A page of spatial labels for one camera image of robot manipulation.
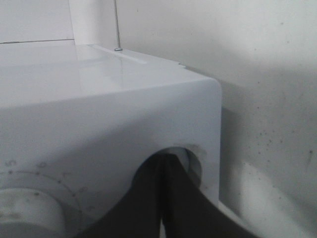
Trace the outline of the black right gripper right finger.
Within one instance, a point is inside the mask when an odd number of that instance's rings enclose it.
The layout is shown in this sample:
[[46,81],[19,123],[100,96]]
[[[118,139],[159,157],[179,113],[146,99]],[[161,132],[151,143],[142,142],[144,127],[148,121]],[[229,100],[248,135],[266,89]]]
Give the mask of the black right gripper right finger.
[[168,238],[253,238],[214,206],[194,185],[179,159],[164,154],[162,222]]

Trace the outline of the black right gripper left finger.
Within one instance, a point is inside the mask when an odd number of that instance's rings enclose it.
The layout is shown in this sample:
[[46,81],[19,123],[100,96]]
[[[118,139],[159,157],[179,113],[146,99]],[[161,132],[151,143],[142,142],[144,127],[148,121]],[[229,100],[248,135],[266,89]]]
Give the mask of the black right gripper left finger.
[[158,238],[164,158],[149,157],[137,170],[131,187],[106,215],[78,238]]

